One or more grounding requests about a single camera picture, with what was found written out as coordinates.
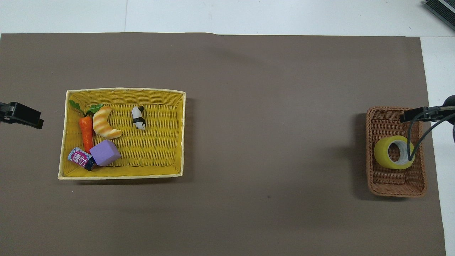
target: croissant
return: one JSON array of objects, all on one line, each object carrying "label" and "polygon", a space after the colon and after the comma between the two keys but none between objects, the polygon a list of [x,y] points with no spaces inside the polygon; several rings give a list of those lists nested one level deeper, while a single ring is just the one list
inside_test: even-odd
[{"label": "croissant", "polygon": [[96,134],[108,139],[121,136],[121,130],[113,129],[107,122],[107,117],[111,111],[111,107],[104,106],[93,115],[93,130]]}]

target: tape roll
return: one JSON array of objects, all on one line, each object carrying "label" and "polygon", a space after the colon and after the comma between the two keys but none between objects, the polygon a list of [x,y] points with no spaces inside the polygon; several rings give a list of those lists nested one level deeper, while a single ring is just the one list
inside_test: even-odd
[{"label": "tape roll", "polygon": [[[412,165],[414,158],[408,161],[408,139],[403,136],[392,136],[380,139],[374,146],[374,158],[385,168],[389,169],[406,169]],[[395,144],[399,149],[399,159],[393,161],[389,156],[389,147]],[[414,150],[412,143],[410,144],[411,152]]]}]

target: panda figurine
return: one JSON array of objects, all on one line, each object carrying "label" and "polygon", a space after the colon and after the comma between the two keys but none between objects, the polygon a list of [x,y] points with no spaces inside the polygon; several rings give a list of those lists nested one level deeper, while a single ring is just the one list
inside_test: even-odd
[{"label": "panda figurine", "polygon": [[134,107],[131,113],[133,114],[133,123],[136,125],[136,129],[145,130],[145,120],[142,118],[142,112],[144,107]]}]

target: purple soda can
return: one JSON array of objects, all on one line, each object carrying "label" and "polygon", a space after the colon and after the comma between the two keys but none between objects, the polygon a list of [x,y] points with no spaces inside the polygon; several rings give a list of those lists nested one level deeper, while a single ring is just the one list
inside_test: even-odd
[{"label": "purple soda can", "polygon": [[96,166],[93,157],[89,153],[82,151],[80,148],[74,148],[68,155],[68,160],[75,162],[89,171],[93,170]]}]

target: wicker basket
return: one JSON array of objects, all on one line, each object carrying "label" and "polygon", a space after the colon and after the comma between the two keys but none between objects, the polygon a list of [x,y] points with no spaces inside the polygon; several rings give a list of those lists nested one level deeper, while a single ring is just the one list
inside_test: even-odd
[{"label": "wicker basket", "polygon": [[[367,112],[366,151],[367,180],[373,194],[383,196],[419,197],[427,190],[425,163],[422,145],[417,150],[412,165],[404,170],[382,167],[374,159],[374,145],[384,137],[401,135],[407,137],[409,122],[400,123],[399,116],[409,108],[374,107]],[[422,122],[416,122],[411,130],[411,142],[415,145],[422,136]],[[389,155],[398,159],[398,148],[391,147]]]},{"label": "wicker basket", "polygon": [[[82,109],[104,104],[113,108],[108,118],[122,136],[111,140],[121,157],[107,167],[87,171],[67,160],[74,147],[83,148],[79,119],[82,114],[70,107],[69,100]],[[180,91],[148,88],[100,88],[66,92],[65,125],[58,179],[137,179],[183,175],[183,132],[186,94]],[[131,110],[144,106],[146,129],[135,129]],[[94,145],[105,138],[94,133]]]}]

